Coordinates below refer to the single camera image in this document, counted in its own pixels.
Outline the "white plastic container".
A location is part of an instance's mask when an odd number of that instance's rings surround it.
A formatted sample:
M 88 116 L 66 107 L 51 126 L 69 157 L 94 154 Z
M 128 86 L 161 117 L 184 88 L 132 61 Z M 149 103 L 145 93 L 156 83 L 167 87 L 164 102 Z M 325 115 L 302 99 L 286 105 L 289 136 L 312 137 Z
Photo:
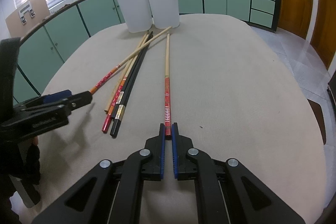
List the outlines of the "white plastic container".
M 117 0 L 130 33 L 147 31 L 153 24 L 149 0 Z
M 157 29 L 177 28 L 180 24 L 178 0 L 149 0 Z

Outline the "brown wooden chair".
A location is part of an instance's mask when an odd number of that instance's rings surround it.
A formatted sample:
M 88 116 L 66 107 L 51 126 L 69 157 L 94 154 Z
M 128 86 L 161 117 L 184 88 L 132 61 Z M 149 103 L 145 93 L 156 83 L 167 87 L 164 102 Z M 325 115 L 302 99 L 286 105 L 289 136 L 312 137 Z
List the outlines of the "brown wooden chair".
M 323 117 L 323 112 L 322 112 L 322 107 L 320 104 L 318 104 L 317 102 L 314 102 L 310 99 L 308 99 L 308 102 L 310 104 L 310 107 L 312 109 L 312 111 L 314 112 L 315 118 L 317 120 L 320 132 L 321 132 L 321 136 L 322 136 L 322 141 L 323 144 L 326 144 L 326 127 L 325 127 L 325 121 L 324 121 L 324 117 Z

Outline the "brown wooden door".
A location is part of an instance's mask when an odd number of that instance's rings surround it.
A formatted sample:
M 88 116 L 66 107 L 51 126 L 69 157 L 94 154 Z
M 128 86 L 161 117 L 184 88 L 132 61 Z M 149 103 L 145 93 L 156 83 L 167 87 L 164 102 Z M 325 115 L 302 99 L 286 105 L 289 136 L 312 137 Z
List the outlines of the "brown wooden door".
M 314 0 L 282 0 L 278 26 L 307 38 Z M 327 69 L 335 64 L 335 0 L 317 0 L 317 18 L 309 40 Z

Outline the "white plastic container right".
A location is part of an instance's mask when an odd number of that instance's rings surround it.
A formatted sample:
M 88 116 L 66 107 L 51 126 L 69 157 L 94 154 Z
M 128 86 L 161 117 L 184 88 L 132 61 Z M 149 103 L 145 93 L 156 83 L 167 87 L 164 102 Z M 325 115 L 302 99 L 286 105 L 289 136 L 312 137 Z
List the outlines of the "white plastic container right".
M 178 0 L 149 0 L 157 29 L 177 28 L 180 24 Z

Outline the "orange red bamboo chopstick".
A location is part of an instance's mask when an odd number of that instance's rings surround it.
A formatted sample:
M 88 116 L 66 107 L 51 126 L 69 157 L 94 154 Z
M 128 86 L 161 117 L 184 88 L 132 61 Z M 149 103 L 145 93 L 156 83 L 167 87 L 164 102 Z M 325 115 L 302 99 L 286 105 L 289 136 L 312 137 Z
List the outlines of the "orange red bamboo chopstick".
M 165 28 L 163 31 L 154 35 L 151 39 L 149 39 L 147 42 L 145 42 L 142 46 L 138 47 L 133 53 L 131 53 L 129 56 L 127 56 L 123 61 L 121 61 L 118 65 L 116 65 L 111 71 L 109 71 L 89 92 L 91 94 L 95 94 L 110 79 L 110 77 L 112 77 L 120 69 L 120 67 L 122 67 L 130 59 L 135 57 L 141 50 L 143 50 L 145 47 L 147 47 L 155 39 L 157 39 L 160 36 L 162 36 L 163 34 L 167 33 L 172 28 L 173 28 L 172 26 L 169 26 L 168 28 Z

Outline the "red tipped bamboo chopstick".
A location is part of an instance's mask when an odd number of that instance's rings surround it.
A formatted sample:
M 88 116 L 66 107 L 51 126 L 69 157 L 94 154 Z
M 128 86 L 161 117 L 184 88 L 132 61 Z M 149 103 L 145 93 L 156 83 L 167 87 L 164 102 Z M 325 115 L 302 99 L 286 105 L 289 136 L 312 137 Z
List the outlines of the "red tipped bamboo chopstick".
M 142 38 L 141 42 L 140 42 L 139 45 L 137 46 L 137 48 L 140 47 L 140 46 L 142 46 L 145 42 L 147 42 L 149 38 L 150 38 L 150 34 L 145 34 L 144 37 Z M 131 71 L 132 67 L 133 67 L 134 64 L 135 64 L 135 61 L 136 61 L 137 57 L 133 60 L 133 62 L 132 62 L 132 66 L 130 67 L 130 71 Z M 106 119 L 104 120 L 104 124 L 103 124 L 102 129 L 101 129 L 102 132 L 103 132 L 104 134 L 106 134 L 106 133 L 108 132 L 109 126 L 110 126 L 111 121 L 112 121 L 112 114 L 113 114 L 114 109 L 116 108 L 116 104 L 117 104 L 117 101 L 118 101 L 118 99 L 119 99 L 119 96 L 120 96 L 120 93 L 121 93 L 122 89 L 120 90 L 119 93 L 117 93 L 117 94 L 118 94 L 118 97 L 117 97 L 117 99 L 113 102 L 113 104 L 112 104 L 112 106 L 111 106 L 111 109 L 110 109 L 110 112 L 106 115 Z

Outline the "cardboard box on counter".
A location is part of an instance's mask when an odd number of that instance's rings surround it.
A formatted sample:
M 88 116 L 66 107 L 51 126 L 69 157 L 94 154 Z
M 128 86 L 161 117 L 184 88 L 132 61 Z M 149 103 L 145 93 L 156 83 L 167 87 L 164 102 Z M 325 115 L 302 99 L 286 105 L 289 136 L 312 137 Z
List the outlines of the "cardboard box on counter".
M 28 0 L 6 18 L 12 38 L 24 37 L 50 16 L 46 0 Z

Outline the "green lower kitchen cabinets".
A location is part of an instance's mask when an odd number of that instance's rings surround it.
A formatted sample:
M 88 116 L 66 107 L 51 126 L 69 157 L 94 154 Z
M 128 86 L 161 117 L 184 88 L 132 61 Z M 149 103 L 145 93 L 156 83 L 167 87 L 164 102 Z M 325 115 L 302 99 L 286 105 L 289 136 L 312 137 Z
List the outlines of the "green lower kitchen cabinets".
M 185 14 L 223 14 L 276 31 L 282 0 L 178 0 Z M 21 39 L 14 103 L 39 96 L 52 77 L 86 40 L 122 24 L 117 0 L 78 0 L 43 20 Z

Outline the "plain bamboo chopstick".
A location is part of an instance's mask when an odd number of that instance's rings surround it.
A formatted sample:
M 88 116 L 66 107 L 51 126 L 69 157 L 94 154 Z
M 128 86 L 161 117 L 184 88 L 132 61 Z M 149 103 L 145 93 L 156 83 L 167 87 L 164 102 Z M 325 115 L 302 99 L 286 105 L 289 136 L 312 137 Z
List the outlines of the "plain bamboo chopstick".
M 123 71 L 121 72 L 120 78 L 117 81 L 116 86 L 114 87 L 111 96 L 108 99 L 108 102 L 105 106 L 105 113 L 108 114 L 110 112 L 111 106 L 113 104 L 113 102 L 117 99 L 118 94 L 120 92 L 120 90 L 122 89 L 123 84 L 126 81 L 127 78 L 127 74 L 130 71 L 130 67 L 132 66 L 132 62 L 133 60 L 137 57 L 137 55 L 134 55 L 131 59 L 129 59 L 123 69 Z

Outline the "black chopstick silver band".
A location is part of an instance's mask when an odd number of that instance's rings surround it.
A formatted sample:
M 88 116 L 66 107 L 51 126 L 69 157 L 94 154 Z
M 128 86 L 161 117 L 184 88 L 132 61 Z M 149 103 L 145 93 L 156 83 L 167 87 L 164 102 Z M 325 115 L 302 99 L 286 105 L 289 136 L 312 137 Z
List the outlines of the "black chopstick silver band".
M 132 67 L 129 77 L 126 81 L 125 86 L 123 87 L 119 99 L 117 101 L 117 108 L 114 109 L 113 114 L 112 114 L 112 120 L 113 120 L 113 124 L 112 124 L 112 128 L 110 130 L 110 136 L 115 139 L 118 135 L 118 131 L 120 129 L 120 125 L 123 119 L 123 115 L 127 106 L 127 102 L 129 100 L 131 91 L 133 89 L 133 85 L 135 83 L 135 80 L 137 78 L 139 69 L 141 67 L 141 64 L 143 62 L 143 59 L 146 55 L 147 49 L 148 49 L 149 45 L 147 47 L 145 47 L 140 54 L 138 55 L 134 66 Z

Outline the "white plastic container left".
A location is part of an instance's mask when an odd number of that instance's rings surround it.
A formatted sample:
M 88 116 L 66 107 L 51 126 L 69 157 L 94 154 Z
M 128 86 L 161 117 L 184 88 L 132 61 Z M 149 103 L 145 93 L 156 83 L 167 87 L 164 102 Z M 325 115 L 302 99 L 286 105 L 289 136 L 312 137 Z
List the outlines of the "white plastic container left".
M 149 0 L 117 0 L 130 33 L 147 31 L 153 24 Z

